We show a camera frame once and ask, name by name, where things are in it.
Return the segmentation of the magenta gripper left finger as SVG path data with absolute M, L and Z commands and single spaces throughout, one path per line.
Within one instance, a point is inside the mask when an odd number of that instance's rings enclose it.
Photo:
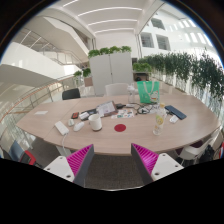
M 58 156 L 44 170 L 78 186 L 85 186 L 88 168 L 94 156 L 94 145 L 88 145 L 71 155 Z

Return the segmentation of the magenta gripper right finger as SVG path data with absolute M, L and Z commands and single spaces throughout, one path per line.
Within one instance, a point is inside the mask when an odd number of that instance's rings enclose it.
M 167 153 L 157 154 L 134 143 L 131 144 L 131 154 L 145 185 L 183 169 Z

